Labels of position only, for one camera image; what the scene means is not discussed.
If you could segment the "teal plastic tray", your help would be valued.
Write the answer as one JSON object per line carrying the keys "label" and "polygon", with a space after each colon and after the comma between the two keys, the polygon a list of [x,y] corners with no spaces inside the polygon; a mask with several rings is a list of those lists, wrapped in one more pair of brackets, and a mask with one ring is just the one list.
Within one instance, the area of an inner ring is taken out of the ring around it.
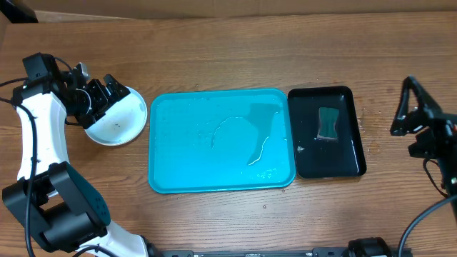
{"label": "teal plastic tray", "polygon": [[283,188],[295,176],[281,90],[169,93],[152,102],[149,184],[156,192]]}

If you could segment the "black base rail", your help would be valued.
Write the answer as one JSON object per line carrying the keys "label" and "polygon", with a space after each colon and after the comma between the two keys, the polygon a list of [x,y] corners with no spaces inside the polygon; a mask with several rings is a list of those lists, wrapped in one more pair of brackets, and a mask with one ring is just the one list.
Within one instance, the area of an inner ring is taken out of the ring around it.
{"label": "black base rail", "polygon": [[299,251],[207,251],[191,250],[161,251],[154,244],[145,241],[149,256],[163,257],[344,257],[344,256],[398,256],[397,249],[387,249],[381,238],[364,238],[350,241],[346,247],[316,247]]}

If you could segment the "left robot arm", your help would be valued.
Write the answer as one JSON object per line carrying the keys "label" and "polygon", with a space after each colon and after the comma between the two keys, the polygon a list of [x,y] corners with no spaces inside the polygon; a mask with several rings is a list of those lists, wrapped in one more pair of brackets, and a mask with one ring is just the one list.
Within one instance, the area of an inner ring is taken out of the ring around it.
{"label": "left robot arm", "polygon": [[9,103],[21,120],[22,160],[16,183],[2,191],[24,227],[26,248],[75,256],[159,256],[145,237],[111,219],[103,196],[70,164],[64,129],[69,117],[95,141],[118,146],[144,129],[147,106],[112,75],[92,79],[84,64],[61,70],[61,59],[34,54],[23,60]]}

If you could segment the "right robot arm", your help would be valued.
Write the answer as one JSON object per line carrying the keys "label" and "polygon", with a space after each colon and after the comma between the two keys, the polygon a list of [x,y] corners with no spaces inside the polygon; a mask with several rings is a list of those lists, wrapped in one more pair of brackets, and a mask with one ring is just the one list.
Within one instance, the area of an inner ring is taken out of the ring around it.
{"label": "right robot arm", "polygon": [[423,160],[423,170],[443,199],[412,220],[397,248],[390,248],[380,237],[362,238],[350,241],[342,257],[403,256],[407,253],[408,237],[424,218],[447,204],[456,211],[456,115],[443,112],[424,87],[413,76],[407,76],[390,134],[416,136],[408,152],[411,157]]}

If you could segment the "black rectangular water tray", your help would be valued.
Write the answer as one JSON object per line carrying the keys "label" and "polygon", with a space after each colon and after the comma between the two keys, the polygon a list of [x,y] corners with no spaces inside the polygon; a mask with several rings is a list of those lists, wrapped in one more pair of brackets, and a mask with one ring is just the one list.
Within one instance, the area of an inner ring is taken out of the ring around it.
{"label": "black rectangular water tray", "polygon": [[[339,110],[337,141],[317,138],[320,107]],[[353,94],[347,86],[293,89],[288,109],[296,172],[301,178],[359,177],[367,170]]]}

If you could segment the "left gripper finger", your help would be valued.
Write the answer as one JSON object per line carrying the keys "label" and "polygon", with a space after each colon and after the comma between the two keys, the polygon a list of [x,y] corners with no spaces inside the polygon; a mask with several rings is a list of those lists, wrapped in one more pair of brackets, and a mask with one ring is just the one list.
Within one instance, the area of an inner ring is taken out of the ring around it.
{"label": "left gripper finger", "polygon": [[108,101],[110,104],[114,104],[130,94],[129,89],[119,83],[111,74],[105,75],[104,82],[109,93]]}
{"label": "left gripper finger", "polygon": [[99,79],[92,79],[88,83],[81,83],[74,91],[76,110],[74,117],[77,124],[88,129],[102,118],[110,107],[108,90]]}

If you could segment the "green scrubbing sponge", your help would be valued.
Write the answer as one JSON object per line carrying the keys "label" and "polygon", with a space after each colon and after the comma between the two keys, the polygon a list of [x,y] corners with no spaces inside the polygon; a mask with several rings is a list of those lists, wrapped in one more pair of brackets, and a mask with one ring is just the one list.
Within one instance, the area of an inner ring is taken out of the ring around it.
{"label": "green scrubbing sponge", "polygon": [[317,138],[326,141],[337,141],[338,134],[336,123],[338,121],[339,110],[330,107],[320,107],[318,110],[319,127]]}

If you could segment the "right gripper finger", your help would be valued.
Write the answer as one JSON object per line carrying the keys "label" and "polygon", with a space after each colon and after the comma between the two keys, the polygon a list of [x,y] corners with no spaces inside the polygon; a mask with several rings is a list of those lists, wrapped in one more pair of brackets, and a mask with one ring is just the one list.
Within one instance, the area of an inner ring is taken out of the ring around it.
{"label": "right gripper finger", "polygon": [[410,114],[413,112],[421,112],[424,114],[441,114],[442,109],[433,97],[422,87],[418,80],[413,77],[408,77],[408,87],[412,90],[416,97],[417,106],[409,111]]}
{"label": "right gripper finger", "polygon": [[393,119],[393,125],[401,125],[407,120],[411,77],[407,76],[402,83],[401,96]]}

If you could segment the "black corner object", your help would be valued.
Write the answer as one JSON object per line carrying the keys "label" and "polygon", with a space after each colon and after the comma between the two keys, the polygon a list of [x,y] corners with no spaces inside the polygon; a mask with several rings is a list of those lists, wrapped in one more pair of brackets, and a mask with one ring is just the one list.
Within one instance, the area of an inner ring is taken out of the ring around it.
{"label": "black corner object", "polygon": [[39,22],[34,10],[22,0],[1,0],[1,12],[13,24]]}

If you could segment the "light blue plate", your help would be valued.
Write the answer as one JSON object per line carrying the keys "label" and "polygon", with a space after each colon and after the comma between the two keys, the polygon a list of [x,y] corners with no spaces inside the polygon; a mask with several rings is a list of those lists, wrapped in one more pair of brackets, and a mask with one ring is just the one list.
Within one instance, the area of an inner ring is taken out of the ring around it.
{"label": "light blue plate", "polygon": [[127,89],[127,96],[85,130],[91,140],[105,146],[120,146],[134,140],[143,131],[148,117],[146,102],[138,91]]}

